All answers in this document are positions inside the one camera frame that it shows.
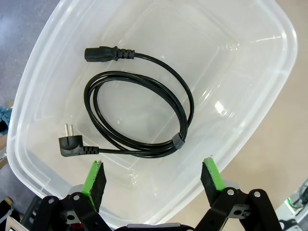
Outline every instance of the green tape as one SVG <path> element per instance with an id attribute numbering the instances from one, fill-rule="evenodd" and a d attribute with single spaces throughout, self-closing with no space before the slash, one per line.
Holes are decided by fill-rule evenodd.
<path id="1" fill-rule="evenodd" d="M 95 182 L 95 179 L 96 179 L 98 170 L 101 167 L 101 164 L 102 164 L 101 161 L 99 161 L 99 162 L 94 161 L 93 162 L 92 167 L 90 169 L 90 172 L 88 173 L 86 182 L 84 183 L 82 190 L 81 190 L 81 193 L 84 194 L 86 197 L 88 197 L 90 199 L 90 202 L 91 202 L 91 204 L 94 208 L 95 208 L 95 204 L 94 204 L 93 198 L 91 196 L 91 190 L 93 188 L 93 184 Z"/>
<path id="2" fill-rule="evenodd" d="M 206 158 L 204 159 L 204 164 L 205 166 L 207 167 L 211 177 L 212 177 L 212 180 L 214 182 L 214 185 L 215 185 L 215 188 L 216 190 L 218 191 L 222 191 L 225 189 L 225 183 L 223 182 L 222 180 L 222 177 L 216 167 L 216 164 L 214 162 L 214 160 L 212 158 Z"/>

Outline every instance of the concrete floor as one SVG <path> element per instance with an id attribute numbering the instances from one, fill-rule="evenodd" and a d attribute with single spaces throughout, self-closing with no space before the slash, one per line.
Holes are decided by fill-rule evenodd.
<path id="1" fill-rule="evenodd" d="M 263 188 L 275 207 L 307 178 L 308 161 L 308 1 L 277 2 L 295 27 L 298 58 L 268 115 L 222 173 L 223 177 L 237 181 L 245 192 Z M 1 0 L 0 105 L 14 99 L 32 48 L 57 3 L 58 0 Z M 30 203 L 32 192 L 16 179 L 8 166 L 0 171 L 0 178 L 0 200 L 13 195 L 23 211 Z M 195 226 L 207 210 L 206 196 L 201 193 L 171 221 Z M 237 223 L 229 222 L 224 230 L 241 229 Z"/>

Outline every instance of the blue cloth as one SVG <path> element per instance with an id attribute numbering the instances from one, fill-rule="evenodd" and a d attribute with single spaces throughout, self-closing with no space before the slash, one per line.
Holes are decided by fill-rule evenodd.
<path id="1" fill-rule="evenodd" d="M 7 109 L 5 107 L 0 106 L 0 122 L 3 121 L 9 127 L 10 119 L 11 119 L 12 109 Z M 8 129 L 2 131 L 0 134 L 5 135 L 8 133 Z"/>

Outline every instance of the plastic bin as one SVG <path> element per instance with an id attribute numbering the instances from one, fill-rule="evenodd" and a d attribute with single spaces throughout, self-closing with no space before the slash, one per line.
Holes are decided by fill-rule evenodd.
<path id="1" fill-rule="evenodd" d="M 149 75 L 171 88 L 188 110 L 180 84 L 140 59 L 87 63 L 86 47 L 115 46 L 159 58 L 188 83 L 195 114 L 186 144 L 160 159 L 124 155 L 65 158 L 58 138 L 73 124 L 86 145 L 112 146 L 86 113 L 83 90 L 106 70 Z M 294 65 L 295 31 L 273 0 L 62 0 L 31 53 L 14 103 L 8 159 L 38 196 L 65 197 L 94 160 L 107 185 L 100 214 L 113 227 L 166 222 L 201 190 L 201 162 L 222 170 L 268 112 Z M 146 142 L 179 129 L 172 109 L 149 90 L 110 82 L 100 91 L 109 123 Z"/>

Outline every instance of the gray floor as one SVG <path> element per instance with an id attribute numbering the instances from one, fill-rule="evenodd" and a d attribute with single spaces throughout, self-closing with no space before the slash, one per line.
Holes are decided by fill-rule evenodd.
<path id="1" fill-rule="evenodd" d="M 0 105 L 14 100 L 33 46 L 59 0 L 0 0 Z M 7 165 L 0 170 L 0 201 L 6 196 L 24 213 L 34 194 Z"/>

